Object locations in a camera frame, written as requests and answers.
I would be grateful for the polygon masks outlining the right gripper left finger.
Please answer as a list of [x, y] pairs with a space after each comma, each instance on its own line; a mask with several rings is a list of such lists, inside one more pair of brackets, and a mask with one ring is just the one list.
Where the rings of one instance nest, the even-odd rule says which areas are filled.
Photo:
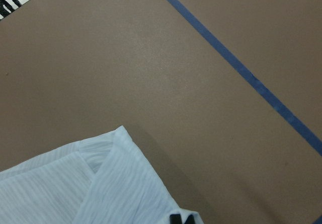
[[170, 224], [182, 224], [182, 218], [180, 214], [171, 214], [169, 216]]

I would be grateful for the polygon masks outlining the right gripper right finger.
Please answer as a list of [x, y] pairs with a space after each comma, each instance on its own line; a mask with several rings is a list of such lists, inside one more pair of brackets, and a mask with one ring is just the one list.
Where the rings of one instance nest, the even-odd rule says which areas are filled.
[[195, 224], [195, 219], [194, 216], [191, 214], [187, 217], [186, 221], [184, 222], [184, 224]]

